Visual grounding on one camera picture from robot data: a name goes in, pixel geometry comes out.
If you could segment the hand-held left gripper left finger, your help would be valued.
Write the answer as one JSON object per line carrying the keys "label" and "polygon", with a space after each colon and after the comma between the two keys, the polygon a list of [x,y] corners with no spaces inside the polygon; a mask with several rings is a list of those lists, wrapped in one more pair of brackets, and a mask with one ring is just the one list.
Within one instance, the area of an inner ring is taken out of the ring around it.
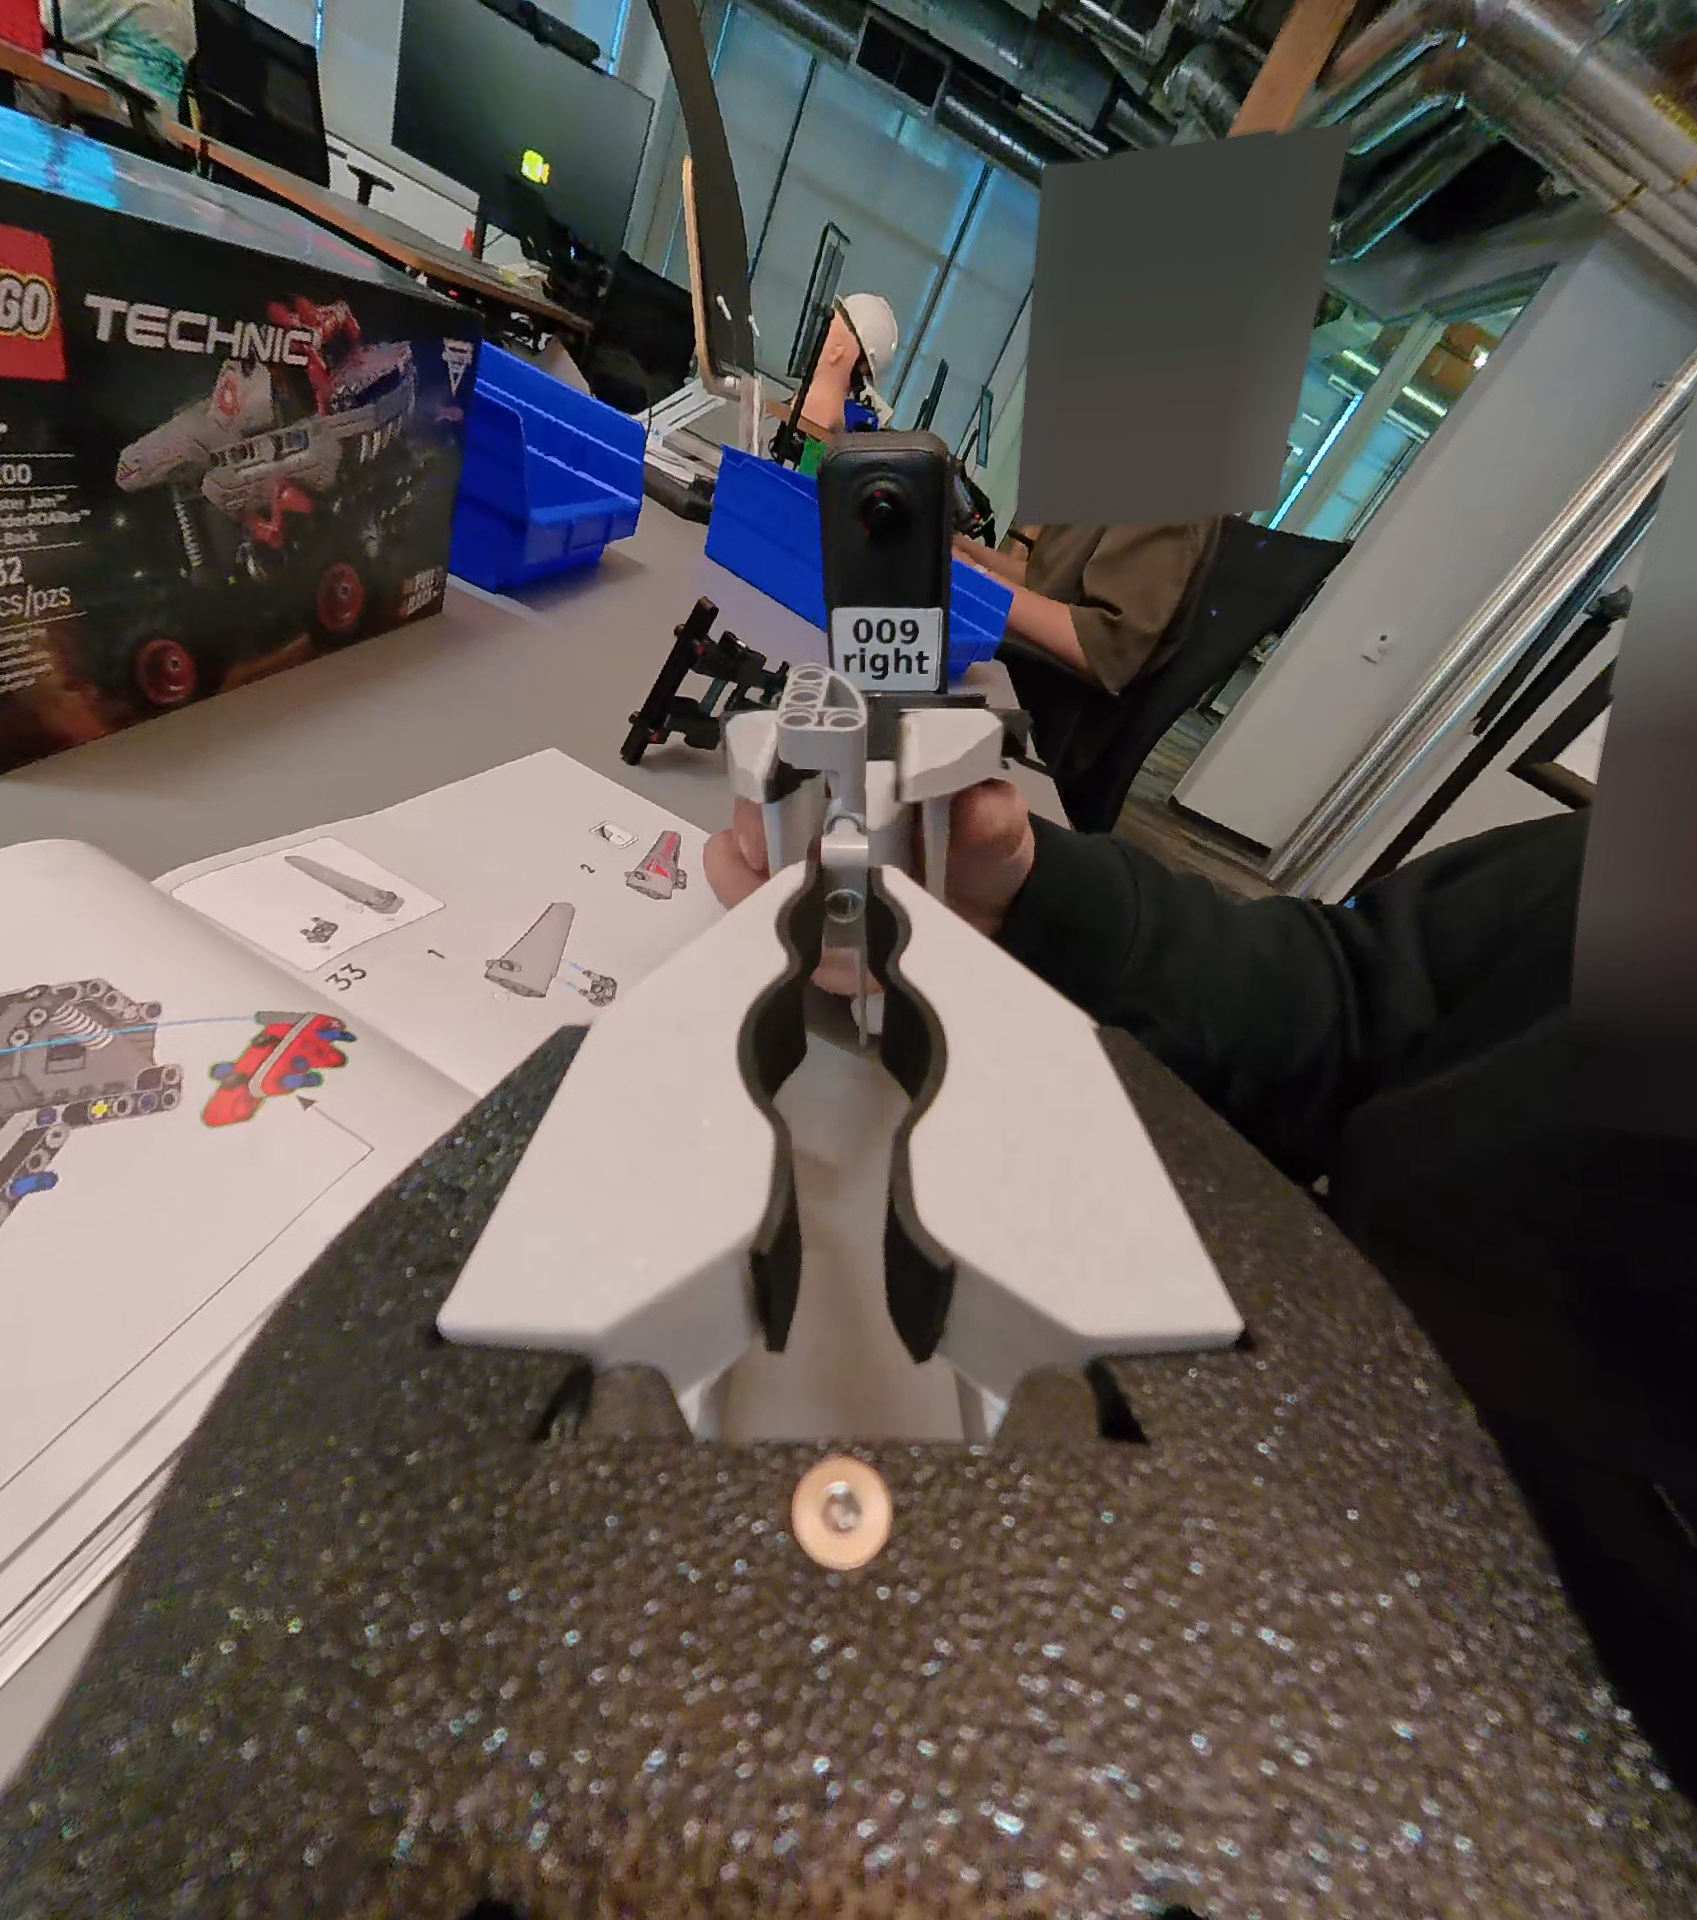
{"label": "hand-held left gripper left finger", "polygon": [[437,1328],[659,1371],[698,1436],[783,1349],[801,1224],[776,1094],[810,1051],[810,870],[789,865],[584,1034]]}

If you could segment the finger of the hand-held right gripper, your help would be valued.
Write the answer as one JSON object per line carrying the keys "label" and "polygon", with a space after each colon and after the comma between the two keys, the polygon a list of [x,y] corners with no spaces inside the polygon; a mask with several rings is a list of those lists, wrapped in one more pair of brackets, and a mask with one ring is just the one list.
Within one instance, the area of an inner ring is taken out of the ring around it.
{"label": "finger of the hand-held right gripper", "polygon": [[758,853],[751,865],[780,873],[807,865],[813,844],[827,824],[827,779],[810,768],[786,764],[780,754],[780,712],[740,712],[724,722],[727,779],[740,804],[751,810]]}
{"label": "finger of the hand-held right gripper", "polygon": [[867,863],[946,873],[954,799],[993,781],[1006,722],[986,706],[876,706],[867,719]]}

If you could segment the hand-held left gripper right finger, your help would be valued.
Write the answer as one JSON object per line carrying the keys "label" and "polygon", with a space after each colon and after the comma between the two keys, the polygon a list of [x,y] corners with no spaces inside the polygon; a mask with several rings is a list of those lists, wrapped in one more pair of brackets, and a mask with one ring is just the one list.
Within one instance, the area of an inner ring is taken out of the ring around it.
{"label": "hand-held left gripper right finger", "polygon": [[1229,1298],[1101,1030],[898,867],[879,870],[883,1066],[908,1094],[886,1298],[967,1438],[1038,1370],[1229,1349]]}

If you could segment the light grey toy brick beam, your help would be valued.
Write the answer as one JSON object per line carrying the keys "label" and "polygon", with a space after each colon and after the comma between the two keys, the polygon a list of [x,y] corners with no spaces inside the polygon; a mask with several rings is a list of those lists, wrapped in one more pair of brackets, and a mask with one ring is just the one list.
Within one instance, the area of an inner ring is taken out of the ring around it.
{"label": "light grey toy brick beam", "polygon": [[824,664],[786,670],[772,712],[771,799],[780,800],[810,779],[827,790],[820,824],[867,827],[867,702]]}

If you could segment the grey toy brick connector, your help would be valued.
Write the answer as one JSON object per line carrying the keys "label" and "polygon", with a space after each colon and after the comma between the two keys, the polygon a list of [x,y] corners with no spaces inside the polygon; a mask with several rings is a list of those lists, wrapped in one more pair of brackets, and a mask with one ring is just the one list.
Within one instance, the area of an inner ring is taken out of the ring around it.
{"label": "grey toy brick connector", "polygon": [[834,810],[818,837],[820,953],[813,985],[845,1002],[856,1051],[867,1054],[883,1027],[883,984],[867,947],[873,859],[859,817]]}

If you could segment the person's right forearm black sleeve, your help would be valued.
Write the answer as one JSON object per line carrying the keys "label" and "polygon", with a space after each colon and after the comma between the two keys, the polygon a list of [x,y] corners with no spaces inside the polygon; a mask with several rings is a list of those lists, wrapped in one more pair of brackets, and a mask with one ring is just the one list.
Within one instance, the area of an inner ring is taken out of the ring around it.
{"label": "person's right forearm black sleeve", "polygon": [[999,947],[1140,1041],[1297,1184],[1362,1121],[1566,1017],[1588,811],[1443,846],[1356,898],[1229,898],[1110,834],[1034,824]]}

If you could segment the grey desk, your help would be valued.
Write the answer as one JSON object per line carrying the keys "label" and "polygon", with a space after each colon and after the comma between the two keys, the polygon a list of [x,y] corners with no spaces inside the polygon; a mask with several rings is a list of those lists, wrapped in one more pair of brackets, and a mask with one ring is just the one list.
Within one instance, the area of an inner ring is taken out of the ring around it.
{"label": "grey desk", "polygon": [[[820,629],[705,561],[701,526],[646,504],[590,576],[519,596],[453,586],[430,621],[2,775],[0,848],[69,837],[166,877],[548,748],[720,831],[731,793],[713,755],[619,758],[628,715],[701,596],[771,660],[827,655]],[[813,1044],[783,1112],[818,1249],[786,1356],[737,1367],[723,1436],[954,1443],[951,1371],[912,1367],[886,1315],[873,1224],[886,1160],[856,1129],[895,1116],[898,1088],[873,1061]]]}

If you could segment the wooden background desk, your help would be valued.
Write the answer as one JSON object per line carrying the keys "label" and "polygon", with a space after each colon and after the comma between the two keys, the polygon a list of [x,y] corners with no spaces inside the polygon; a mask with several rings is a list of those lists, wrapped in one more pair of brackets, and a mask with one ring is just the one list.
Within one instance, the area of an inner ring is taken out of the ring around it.
{"label": "wooden background desk", "polygon": [[523,292],[519,282],[500,277],[498,268],[477,260],[471,253],[450,250],[429,238],[416,226],[400,224],[367,204],[335,196],[331,187],[314,184],[274,163],[251,158],[205,133],[192,133],[155,109],[132,109],[121,99],[97,94],[92,102],[78,99],[69,88],[17,85],[30,88],[44,99],[44,119],[59,126],[78,126],[94,137],[115,137],[143,158],[159,158],[198,180],[215,180],[248,200],[267,200],[286,211],[302,214],[317,226],[348,240],[386,267],[400,268],[430,292],[477,310],[491,340],[523,334],[531,340],[555,337],[565,348],[584,348],[590,323],[573,310]]}

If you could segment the person's right hand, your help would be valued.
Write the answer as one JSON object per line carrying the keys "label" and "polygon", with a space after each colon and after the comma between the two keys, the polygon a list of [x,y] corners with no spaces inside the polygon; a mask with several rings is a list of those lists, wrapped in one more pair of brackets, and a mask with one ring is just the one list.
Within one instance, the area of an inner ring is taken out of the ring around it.
{"label": "person's right hand", "polygon": [[[982,939],[996,939],[1034,870],[1034,853],[1034,817],[1021,790],[1010,781],[967,788],[949,811],[946,904]],[[771,879],[758,804],[734,800],[734,824],[708,841],[702,873],[723,908]]]}

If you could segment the black toy brick assembly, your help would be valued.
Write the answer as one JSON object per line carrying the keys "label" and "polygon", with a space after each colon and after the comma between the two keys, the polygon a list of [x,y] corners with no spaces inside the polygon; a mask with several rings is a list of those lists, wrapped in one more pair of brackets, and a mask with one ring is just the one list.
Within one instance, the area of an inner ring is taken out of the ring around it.
{"label": "black toy brick assembly", "polygon": [[639,768],[650,750],[680,741],[716,754],[731,716],[771,712],[786,688],[786,664],[771,667],[765,653],[720,629],[720,610],[701,596],[673,629],[668,655],[640,708],[631,715],[622,764]]}

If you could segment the blue plastic storage bin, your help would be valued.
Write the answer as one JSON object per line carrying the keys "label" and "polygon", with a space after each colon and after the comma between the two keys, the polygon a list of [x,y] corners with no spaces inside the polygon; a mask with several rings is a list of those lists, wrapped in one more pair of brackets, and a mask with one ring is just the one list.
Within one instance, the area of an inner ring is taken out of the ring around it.
{"label": "blue plastic storage bin", "polygon": [[[705,558],[776,606],[827,629],[815,480],[737,446],[720,452]],[[951,565],[949,677],[993,660],[1010,589],[989,571]]]}
{"label": "blue plastic storage bin", "polygon": [[645,453],[640,420],[482,345],[464,406],[450,575],[510,593],[593,569],[639,526]]}

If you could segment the black office chair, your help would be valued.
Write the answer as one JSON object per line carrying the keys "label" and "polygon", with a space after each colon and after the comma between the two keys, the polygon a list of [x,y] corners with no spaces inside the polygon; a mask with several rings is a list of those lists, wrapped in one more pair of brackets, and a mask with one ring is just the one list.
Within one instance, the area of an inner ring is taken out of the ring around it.
{"label": "black office chair", "polygon": [[1280,641],[1329,579],[1349,540],[1321,540],[1227,516],[1167,632],[1167,650],[1121,695],[1076,702],[1066,744],[1047,762],[1072,828],[1105,834],[1170,727],[1248,655]]}

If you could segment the curved black stand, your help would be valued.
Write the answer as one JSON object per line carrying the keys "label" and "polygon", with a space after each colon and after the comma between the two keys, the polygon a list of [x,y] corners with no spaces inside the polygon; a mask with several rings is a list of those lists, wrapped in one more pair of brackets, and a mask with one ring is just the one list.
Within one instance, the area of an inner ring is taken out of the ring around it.
{"label": "curved black stand", "polygon": [[740,406],[740,446],[761,453],[765,392],[755,368],[747,238],[716,82],[695,4],[650,4],[668,56],[687,133],[682,229],[701,383]]}

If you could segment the open instruction booklet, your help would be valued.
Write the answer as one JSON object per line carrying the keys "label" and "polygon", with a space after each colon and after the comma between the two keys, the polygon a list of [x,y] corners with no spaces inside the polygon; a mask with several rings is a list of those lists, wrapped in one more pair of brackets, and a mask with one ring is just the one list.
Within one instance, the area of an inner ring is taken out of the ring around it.
{"label": "open instruction booklet", "polygon": [[0,1689],[332,1235],[712,925],[702,844],[542,750],[155,881],[0,848]]}

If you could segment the large black computer monitor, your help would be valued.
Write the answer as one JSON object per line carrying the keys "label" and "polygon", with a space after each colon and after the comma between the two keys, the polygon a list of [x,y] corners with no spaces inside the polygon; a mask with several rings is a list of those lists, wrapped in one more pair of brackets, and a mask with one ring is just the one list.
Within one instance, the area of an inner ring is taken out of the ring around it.
{"label": "large black computer monitor", "polygon": [[622,238],[656,108],[486,4],[405,4],[393,147],[477,193],[519,201],[601,259]]}

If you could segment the person's black clothing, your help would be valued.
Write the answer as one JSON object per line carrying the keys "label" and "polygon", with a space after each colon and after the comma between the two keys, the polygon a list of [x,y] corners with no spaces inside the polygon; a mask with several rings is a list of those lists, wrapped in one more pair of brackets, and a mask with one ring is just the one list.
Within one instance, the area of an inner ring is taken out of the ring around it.
{"label": "person's black clothing", "polygon": [[1697,1126],[1586,1093],[1563,1017],[1338,1069],[1345,1233],[1457,1371],[1697,1804]]}

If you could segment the black toy brick set box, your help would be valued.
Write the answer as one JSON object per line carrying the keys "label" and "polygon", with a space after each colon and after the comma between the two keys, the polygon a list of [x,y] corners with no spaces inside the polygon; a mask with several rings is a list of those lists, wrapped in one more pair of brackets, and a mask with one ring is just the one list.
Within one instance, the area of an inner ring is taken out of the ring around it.
{"label": "black toy brick set box", "polygon": [[440,613],[482,327],[155,170],[0,170],[0,775]]}

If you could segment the small black computer monitor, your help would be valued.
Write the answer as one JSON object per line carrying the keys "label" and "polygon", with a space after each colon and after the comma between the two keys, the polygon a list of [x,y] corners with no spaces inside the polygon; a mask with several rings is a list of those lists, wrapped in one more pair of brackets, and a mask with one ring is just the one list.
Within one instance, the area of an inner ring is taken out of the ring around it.
{"label": "small black computer monitor", "polygon": [[187,89],[211,137],[254,158],[327,155],[318,56],[240,4],[192,4]]}

